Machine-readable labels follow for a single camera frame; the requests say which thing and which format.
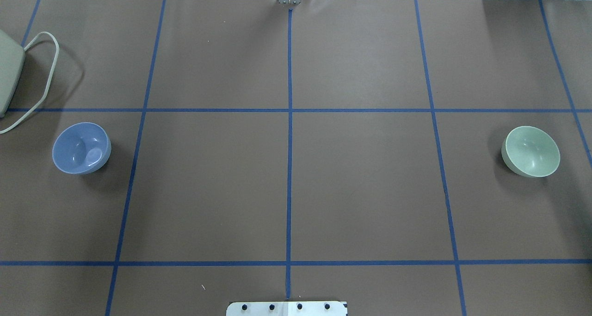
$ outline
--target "white cord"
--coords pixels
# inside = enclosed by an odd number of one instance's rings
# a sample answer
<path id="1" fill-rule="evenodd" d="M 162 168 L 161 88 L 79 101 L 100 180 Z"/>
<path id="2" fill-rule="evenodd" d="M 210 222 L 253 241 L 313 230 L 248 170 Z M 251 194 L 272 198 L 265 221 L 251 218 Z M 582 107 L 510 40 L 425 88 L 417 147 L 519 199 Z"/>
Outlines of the white cord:
<path id="1" fill-rule="evenodd" d="M 46 32 L 46 31 L 42 31 L 41 33 L 38 33 L 31 40 L 31 42 L 29 42 L 29 44 L 27 44 L 27 46 L 25 46 L 25 51 L 27 51 L 32 46 L 34 46 L 35 44 L 37 44 L 37 40 L 38 40 L 39 36 L 41 36 L 42 34 L 46 34 L 49 37 L 51 37 L 51 39 L 53 40 L 53 43 L 55 43 L 55 56 L 53 57 L 53 63 L 51 64 L 51 68 L 49 69 L 49 76 L 47 76 L 47 84 L 45 85 L 45 91 L 43 92 L 43 96 L 41 97 L 41 99 L 34 106 L 31 107 L 31 109 L 29 109 L 29 111 L 27 111 L 23 115 L 23 117 L 19 118 L 16 122 L 14 122 L 14 124 L 12 124 L 11 126 L 9 126 L 8 128 L 0 131 L 0 135 L 2 133 L 7 133 L 8 131 L 16 128 L 17 125 L 21 124 L 21 122 L 23 122 L 23 120 L 25 120 L 25 118 L 27 118 L 35 109 L 37 109 L 39 107 L 39 105 L 41 105 L 41 103 L 43 103 L 43 101 L 45 101 L 45 98 L 47 97 L 47 92 L 49 92 L 49 86 L 51 84 L 51 78 L 53 78 L 53 71 L 56 69 L 57 56 L 60 54 L 60 45 L 57 43 L 56 38 L 52 34 Z"/>

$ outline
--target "blue bowl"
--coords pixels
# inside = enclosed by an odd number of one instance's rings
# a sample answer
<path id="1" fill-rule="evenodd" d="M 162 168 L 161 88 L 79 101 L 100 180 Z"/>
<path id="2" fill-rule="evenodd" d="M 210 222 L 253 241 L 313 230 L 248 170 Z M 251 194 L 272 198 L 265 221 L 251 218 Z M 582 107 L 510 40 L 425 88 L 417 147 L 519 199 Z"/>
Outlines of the blue bowl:
<path id="1" fill-rule="evenodd" d="M 90 174 L 101 168 L 111 155 L 105 130 L 95 123 L 78 123 L 65 129 L 53 144 L 53 163 L 67 174 Z"/>

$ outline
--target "bowl rim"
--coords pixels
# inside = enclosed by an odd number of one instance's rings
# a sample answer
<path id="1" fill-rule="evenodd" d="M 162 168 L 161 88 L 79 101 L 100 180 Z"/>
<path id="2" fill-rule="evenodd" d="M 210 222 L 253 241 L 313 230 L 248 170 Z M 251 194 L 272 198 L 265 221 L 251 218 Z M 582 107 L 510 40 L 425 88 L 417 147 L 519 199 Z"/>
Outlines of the bowl rim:
<path id="1" fill-rule="evenodd" d="M 66 174 L 77 175 L 77 174 L 85 173 L 88 170 L 93 169 L 95 166 L 97 166 L 99 164 L 99 162 L 101 162 L 101 160 L 99 160 L 99 161 L 93 163 L 92 165 L 88 166 L 87 169 L 85 169 L 83 171 L 80 171 L 80 172 L 76 172 L 76 173 L 72 173 L 71 171 L 65 171 L 65 170 L 62 169 L 62 167 L 60 167 L 56 163 L 56 144 L 57 144 L 57 142 L 60 140 L 60 138 L 62 137 L 62 135 L 66 131 L 68 131 L 69 129 L 71 129 L 71 128 L 75 127 L 75 126 L 78 126 L 80 124 L 91 124 L 91 125 L 97 126 L 102 131 L 102 133 L 105 135 L 105 137 L 107 139 L 107 142 L 108 143 L 111 142 L 110 139 L 109 139 L 109 136 L 107 135 L 107 132 L 105 131 L 105 129 L 103 129 L 101 125 L 96 124 L 96 123 L 93 123 L 93 122 L 80 122 L 80 123 L 72 124 L 72 125 L 68 126 L 67 128 L 65 128 L 64 131 L 61 131 L 61 133 L 59 134 L 59 136 L 57 136 L 57 138 L 55 139 L 55 141 L 53 141 L 53 147 L 51 148 L 51 160 L 53 161 L 53 166 L 55 166 L 56 168 L 58 168 L 59 170 L 61 170 L 63 173 L 66 173 Z"/>
<path id="2" fill-rule="evenodd" d="M 557 152 L 557 156 L 558 156 L 557 164 L 555 165 L 555 167 L 553 168 L 552 171 L 550 171 L 549 173 L 546 173 L 546 174 L 530 174 L 530 173 L 527 173 L 526 171 L 520 169 L 520 167 L 518 167 L 516 165 L 516 163 L 514 163 L 514 160 L 512 159 L 512 155 L 510 154 L 511 152 L 508 151 L 508 139 L 510 139 L 510 136 L 512 135 L 512 133 L 514 133 L 514 131 L 519 130 L 519 129 L 533 129 L 533 130 L 536 130 L 537 132 L 541 132 L 543 135 L 545 135 L 547 138 L 549 138 L 551 140 L 551 142 L 553 143 L 554 148 L 555 148 L 555 150 Z M 516 167 L 516 169 L 520 170 L 522 173 L 524 173 L 524 174 L 526 174 L 528 176 L 532 176 L 532 177 L 547 177 L 548 175 L 551 175 L 552 173 L 556 172 L 556 170 L 557 170 L 557 168 L 559 168 L 559 164 L 561 162 L 561 152 L 559 150 L 559 147 L 557 146 L 557 143 L 553 139 L 553 137 L 551 137 L 549 135 L 549 133 L 546 133 L 545 131 L 543 131 L 543 130 L 541 130 L 539 128 L 536 128 L 535 126 L 522 125 L 522 126 L 518 126 L 517 128 L 512 129 L 512 131 L 510 131 L 510 133 L 508 133 L 508 135 L 506 136 L 506 141 L 504 141 L 504 147 L 505 147 L 505 150 L 506 150 L 506 154 L 508 155 L 508 158 L 510 159 L 510 162 L 512 162 L 512 165 L 514 165 L 514 167 Z"/>

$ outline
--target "table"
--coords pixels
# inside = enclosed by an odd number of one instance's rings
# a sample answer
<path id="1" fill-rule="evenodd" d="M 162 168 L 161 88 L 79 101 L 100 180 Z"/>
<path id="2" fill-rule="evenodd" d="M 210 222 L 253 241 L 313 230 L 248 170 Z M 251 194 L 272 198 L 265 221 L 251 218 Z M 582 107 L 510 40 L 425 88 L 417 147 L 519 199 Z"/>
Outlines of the table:
<path id="1" fill-rule="evenodd" d="M 0 0 L 9 36 L 62 47 L 43 108 L 0 137 L 0 314 L 223 315 L 288 297 L 368 316 L 586 314 L 591 14 Z M 27 53 L 0 128 L 42 94 L 52 56 Z M 51 147 L 82 121 L 112 156 L 66 175 Z M 550 177 L 504 166 L 523 124 L 560 147 Z"/>

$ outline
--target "vertical blue line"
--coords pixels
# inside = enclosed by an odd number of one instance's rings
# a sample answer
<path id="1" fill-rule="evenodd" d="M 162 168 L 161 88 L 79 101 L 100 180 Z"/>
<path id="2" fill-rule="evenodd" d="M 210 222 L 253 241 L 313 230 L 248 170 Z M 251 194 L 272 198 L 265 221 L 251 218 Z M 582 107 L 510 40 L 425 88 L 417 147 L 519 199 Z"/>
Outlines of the vertical blue line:
<path id="1" fill-rule="evenodd" d="M 292 8 L 288 10 L 288 178 L 286 208 L 286 299 L 290 299 L 292 269 Z"/>
<path id="2" fill-rule="evenodd" d="M 559 62 L 559 57 L 557 56 L 557 51 L 555 50 L 555 44 L 553 43 L 553 38 L 551 37 L 551 32 L 549 30 L 549 23 L 547 22 L 545 8 L 543 7 L 543 0 L 539 0 L 539 7 L 541 8 L 541 15 L 543 16 L 543 23 L 545 23 L 545 30 L 547 32 L 547 38 L 549 39 L 549 45 L 551 47 L 551 52 L 553 53 L 553 58 L 555 59 L 555 64 L 557 65 L 557 70 L 559 71 L 559 75 L 561 77 L 561 82 L 563 82 L 563 88 L 565 90 L 565 95 L 567 95 L 567 99 L 569 101 L 569 106 L 571 107 L 571 113 L 573 114 L 573 118 L 575 119 L 575 124 L 578 126 L 578 131 L 580 133 L 582 143 L 584 144 L 584 150 L 586 151 L 586 155 L 588 156 L 588 163 L 592 167 L 592 155 L 590 155 L 590 148 L 588 147 L 588 142 L 586 141 L 586 136 L 584 135 L 584 130 L 582 129 L 582 125 L 580 124 L 580 118 L 578 117 L 578 113 L 575 109 L 574 100 L 571 97 L 571 92 L 569 91 L 569 87 L 567 86 L 567 80 L 565 80 L 565 74 L 563 72 L 563 68 L 561 67 L 561 63 Z"/>
<path id="3" fill-rule="evenodd" d="M 33 13 L 31 14 L 31 19 L 29 19 L 29 24 L 27 25 L 27 30 L 25 30 L 25 36 L 23 36 L 23 40 L 21 41 L 21 46 L 25 46 L 25 43 L 27 42 L 27 38 L 29 37 L 31 27 L 33 27 L 33 21 L 35 21 L 35 15 L 37 14 L 37 10 L 39 9 L 40 3 L 41 3 L 41 0 L 37 0 L 35 3 L 35 8 L 33 8 Z"/>
<path id="4" fill-rule="evenodd" d="M 131 164 L 131 172 L 129 173 L 129 184 L 127 186 L 127 196 L 125 197 L 125 206 L 123 208 L 123 217 L 121 218 L 121 227 L 119 231 L 119 238 L 117 240 L 117 250 L 115 255 L 115 265 L 113 265 L 113 273 L 111 275 L 111 284 L 109 287 L 109 295 L 105 308 L 105 316 L 111 313 L 111 303 L 113 301 L 113 294 L 115 291 L 115 284 L 117 280 L 117 270 L 119 268 L 119 259 L 121 257 L 121 247 L 123 245 L 123 236 L 125 233 L 125 224 L 127 223 L 127 213 L 130 209 L 131 190 L 134 185 L 134 177 L 136 176 L 136 166 L 138 163 L 138 155 L 140 153 L 140 144 L 142 142 L 142 131 L 144 130 L 144 121 L 146 119 L 146 109 L 148 108 L 148 99 L 150 98 L 150 87 L 152 86 L 152 74 L 154 73 L 154 65 L 156 63 L 156 53 L 158 52 L 158 42 L 160 41 L 160 30 L 162 28 L 162 19 L 165 15 L 165 5 L 167 0 L 162 0 L 160 6 L 160 17 L 158 20 L 158 29 L 156 30 L 156 39 L 154 40 L 154 50 L 152 51 L 152 61 L 150 63 L 150 72 L 148 74 L 148 83 L 146 84 L 146 94 L 144 95 L 144 107 L 142 108 L 142 117 L 140 118 L 140 127 L 138 128 L 138 137 L 136 138 L 136 149 L 134 151 L 134 159 Z"/>
<path id="5" fill-rule="evenodd" d="M 421 17 L 419 15 L 419 6 L 417 0 L 415 3 L 415 15 L 417 18 L 417 30 L 419 32 L 419 43 L 421 46 L 421 58 L 423 59 L 423 71 L 425 73 L 425 85 L 427 86 L 427 97 L 430 101 L 430 110 L 432 113 L 432 126 L 434 128 L 434 138 L 436 139 L 436 150 L 438 151 L 438 163 L 440 164 L 440 177 L 442 178 L 442 188 L 444 189 L 444 199 L 446 201 L 446 212 L 448 213 L 448 230 L 450 232 L 450 242 L 452 243 L 452 254 L 455 261 L 456 284 L 458 285 L 458 295 L 461 302 L 461 312 L 467 316 L 467 307 L 465 306 L 465 293 L 463 290 L 463 279 L 461 277 L 461 266 L 458 264 L 458 252 L 456 248 L 456 235 L 454 233 L 454 224 L 452 221 L 452 210 L 450 209 L 450 197 L 448 196 L 448 183 L 446 183 L 446 171 L 444 170 L 444 160 L 442 159 L 442 147 L 440 146 L 440 134 L 438 133 L 438 121 L 436 120 L 436 110 L 434 98 L 432 95 L 432 84 L 430 81 L 430 72 L 427 69 L 426 47 L 423 42 L 423 31 L 421 29 Z"/>

